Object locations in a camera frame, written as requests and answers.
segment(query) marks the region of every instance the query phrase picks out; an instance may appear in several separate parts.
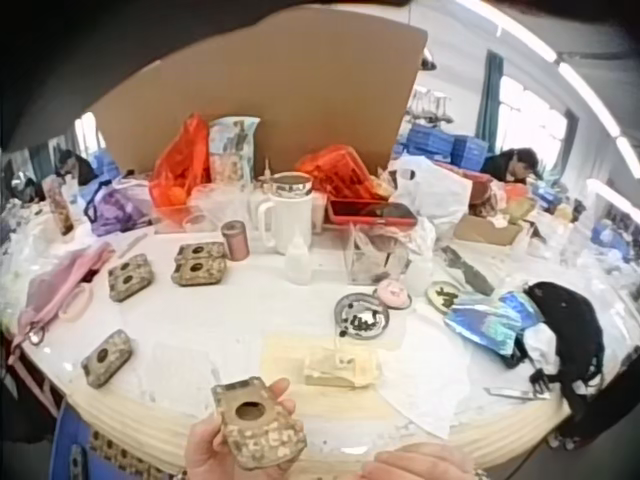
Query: paper sheet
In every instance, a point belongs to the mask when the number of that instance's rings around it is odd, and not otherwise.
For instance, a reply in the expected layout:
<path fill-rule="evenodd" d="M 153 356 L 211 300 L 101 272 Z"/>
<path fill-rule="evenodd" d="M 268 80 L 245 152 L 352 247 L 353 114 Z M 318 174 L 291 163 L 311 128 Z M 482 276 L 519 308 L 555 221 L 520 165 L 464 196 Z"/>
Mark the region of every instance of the paper sheet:
<path fill-rule="evenodd" d="M 470 390 L 468 346 L 443 325 L 416 314 L 407 319 L 402 348 L 378 354 L 378 392 L 429 433 L 448 438 L 456 406 Z"/>
<path fill-rule="evenodd" d="M 157 343 L 147 365 L 152 403 L 203 417 L 213 410 L 213 363 L 207 352 Z"/>

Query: box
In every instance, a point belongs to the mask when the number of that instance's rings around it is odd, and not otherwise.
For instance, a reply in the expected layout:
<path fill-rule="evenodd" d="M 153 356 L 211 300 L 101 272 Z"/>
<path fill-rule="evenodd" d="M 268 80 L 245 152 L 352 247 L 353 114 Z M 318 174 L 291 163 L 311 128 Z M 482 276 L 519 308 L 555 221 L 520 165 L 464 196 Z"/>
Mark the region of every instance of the box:
<path fill-rule="evenodd" d="M 522 225 L 509 224 L 504 228 L 496 228 L 485 218 L 465 215 L 456 225 L 453 236 L 466 242 L 489 243 L 506 247 L 513 244 L 522 230 Z"/>
<path fill-rule="evenodd" d="M 255 177 L 265 157 L 271 171 L 290 171 L 336 144 L 375 173 L 389 162 L 427 37 L 373 15 L 290 8 L 154 62 L 89 110 L 122 171 L 151 171 L 199 113 L 260 117 Z"/>

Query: blue chair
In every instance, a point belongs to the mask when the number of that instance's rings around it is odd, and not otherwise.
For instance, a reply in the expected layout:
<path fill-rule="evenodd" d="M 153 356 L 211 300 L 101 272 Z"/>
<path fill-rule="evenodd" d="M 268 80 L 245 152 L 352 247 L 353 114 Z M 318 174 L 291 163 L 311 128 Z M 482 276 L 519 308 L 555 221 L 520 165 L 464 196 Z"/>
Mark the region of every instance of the blue chair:
<path fill-rule="evenodd" d="M 91 427 L 65 401 L 58 415 L 58 423 L 53 438 L 51 464 L 49 466 L 50 480 L 67 480 L 69 478 L 69 457 L 71 455 L 71 447 L 74 444 L 84 447 L 87 459 L 87 473 L 90 480 L 131 480 L 135 478 L 91 451 L 89 449 L 89 435 L 91 435 Z"/>

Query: ceiling light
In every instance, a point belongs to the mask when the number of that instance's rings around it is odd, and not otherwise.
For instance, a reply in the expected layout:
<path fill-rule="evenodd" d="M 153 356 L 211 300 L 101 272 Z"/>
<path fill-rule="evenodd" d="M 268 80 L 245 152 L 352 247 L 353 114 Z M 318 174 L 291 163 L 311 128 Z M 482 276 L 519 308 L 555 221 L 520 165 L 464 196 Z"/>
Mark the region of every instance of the ceiling light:
<path fill-rule="evenodd" d="M 587 82 L 585 82 L 578 73 L 566 63 L 558 65 L 560 74 L 569 82 L 573 88 L 575 88 L 582 98 L 589 104 L 596 116 L 600 119 L 604 128 L 607 129 L 609 135 L 612 137 L 620 136 L 620 126 L 616 122 L 615 118 L 609 112 L 609 109 L 605 107 L 602 100 L 595 94 Z"/>
<path fill-rule="evenodd" d="M 629 143 L 627 137 L 616 138 L 616 144 L 618 145 L 620 153 L 622 154 L 625 162 L 627 162 L 627 165 L 629 166 L 629 169 L 631 170 L 633 176 L 636 178 L 640 178 L 640 160 L 638 160 L 638 156 Z"/>
<path fill-rule="evenodd" d="M 499 27 L 511 33 L 521 42 L 525 43 L 532 50 L 537 52 L 542 58 L 548 62 L 555 62 L 558 55 L 549 45 L 544 43 L 539 37 L 531 33 L 528 29 L 520 25 L 513 18 L 505 15 L 500 10 L 488 5 L 480 0 L 457 0 L 458 3 L 473 10 L 478 15 L 483 16 L 487 20 L 492 21 Z"/>
<path fill-rule="evenodd" d="M 631 202 L 629 200 L 611 189 L 611 187 L 608 187 L 600 180 L 590 178 L 589 180 L 587 180 L 587 188 L 589 189 L 589 192 L 597 193 L 623 212 L 628 213 L 634 222 L 640 223 L 640 210 L 631 205 Z"/>

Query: white mug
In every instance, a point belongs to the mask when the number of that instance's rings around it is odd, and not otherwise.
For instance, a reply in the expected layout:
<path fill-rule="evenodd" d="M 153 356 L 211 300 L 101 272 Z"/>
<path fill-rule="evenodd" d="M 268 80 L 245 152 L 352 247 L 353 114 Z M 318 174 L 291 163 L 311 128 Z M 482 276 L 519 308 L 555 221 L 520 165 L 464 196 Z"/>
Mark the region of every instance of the white mug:
<path fill-rule="evenodd" d="M 265 246 L 276 247 L 284 255 L 298 231 L 309 247 L 312 205 L 311 177 L 297 172 L 274 175 L 269 201 L 258 208 L 258 228 Z M 266 229 L 266 213 L 270 209 L 271 234 Z"/>

